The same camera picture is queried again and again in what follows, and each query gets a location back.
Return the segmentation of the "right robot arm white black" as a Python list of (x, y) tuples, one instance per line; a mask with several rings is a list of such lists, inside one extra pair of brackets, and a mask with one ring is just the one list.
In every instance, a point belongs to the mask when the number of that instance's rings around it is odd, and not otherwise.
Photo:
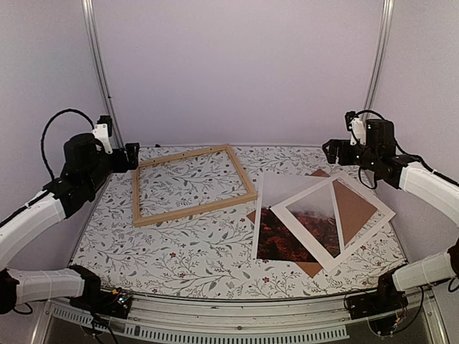
[[(384, 181), (395, 189), (416, 196), (458, 224), (458, 184), (436, 170), (427, 168), (420, 156), (396, 153), (398, 142), (394, 123), (368, 119), (349, 113), (346, 119), (351, 137), (330, 139), (322, 145), (330, 164), (357, 166), (371, 171), (375, 181)], [(458, 276), (458, 244), (386, 273), (379, 278), (383, 287), (371, 297), (376, 312), (386, 312), (397, 303), (398, 292), (435, 285)]]

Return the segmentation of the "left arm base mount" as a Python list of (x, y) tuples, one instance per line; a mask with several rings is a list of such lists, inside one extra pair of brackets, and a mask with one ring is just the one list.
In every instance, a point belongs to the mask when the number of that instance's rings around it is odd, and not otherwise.
[(110, 291), (95, 288), (84, 290), (79, 297), (71, 297), (70, 305), (98, 315), (127, 319), (132, 301), (132, 294), (121, 287)]

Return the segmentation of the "red forest landscape photo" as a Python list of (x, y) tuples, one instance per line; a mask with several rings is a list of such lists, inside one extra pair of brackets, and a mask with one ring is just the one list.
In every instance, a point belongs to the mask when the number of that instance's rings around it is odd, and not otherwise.
[[(258, 259), (316, 263), (315, 257), (295, 237), (290, 229), (273, 213), (272, 207), (309, 188), (328, 174), (317, 170), (309, 176), (281, 176), (265, 173), (259, 182), (259, 196), (255, 212)], [(329, 187), (321, 188), (305, 200), (291, 204), (287, 210), (301, 223), (302, 231), (311, 233), (315, 240), (332, 256), (341, 253), (338, 227)]]

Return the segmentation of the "white mat board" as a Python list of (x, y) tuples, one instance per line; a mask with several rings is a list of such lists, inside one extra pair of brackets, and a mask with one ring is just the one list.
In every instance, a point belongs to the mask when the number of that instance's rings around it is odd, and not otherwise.
[[(301, 223), (287, 210), (291, 204), (303, 201), (313, 192), (328, 186), (336, 217), (341, 253), (332, 257), (311, 233), (302, 231)], [(286, 225), (317, 262), (327, 271), (335, 269), (361, 245), (370, 240), (394, 217), (395, 213), (369, 189), (347, 173), (340, 172), (320, 178), (315, 185), (272, 207), (273, 213)]]

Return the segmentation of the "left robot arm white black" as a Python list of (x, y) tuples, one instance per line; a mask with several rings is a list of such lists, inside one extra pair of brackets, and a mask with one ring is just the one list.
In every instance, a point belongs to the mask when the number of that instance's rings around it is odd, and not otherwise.
[(1, 314), (38, 300), (68, 297), (74, 307), (106, 315), (126, 310), (119, 296), (101, 289), (99, 276), (80, 265), (54, 271), (20, 271), (11, 259), (48, 228), (69, 219), (95, 199), (108, 177), (138, 167), (140, 145), (109, 149), (93, 133), (81, 133), (64, 144), (65, 164), (29, 202), (1, 222)]

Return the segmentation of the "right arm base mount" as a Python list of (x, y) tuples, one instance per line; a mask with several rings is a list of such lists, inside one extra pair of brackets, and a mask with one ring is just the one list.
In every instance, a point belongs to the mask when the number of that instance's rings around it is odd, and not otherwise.
[(408, 299), (404, 292), (364, 291), (361, 294), (345, 294), (344, 308), (352, 320), (369, 319), (390, 312), (386, 317), (369, 321), (370, 330), (378, 336), (394, 335), (407, 315)]

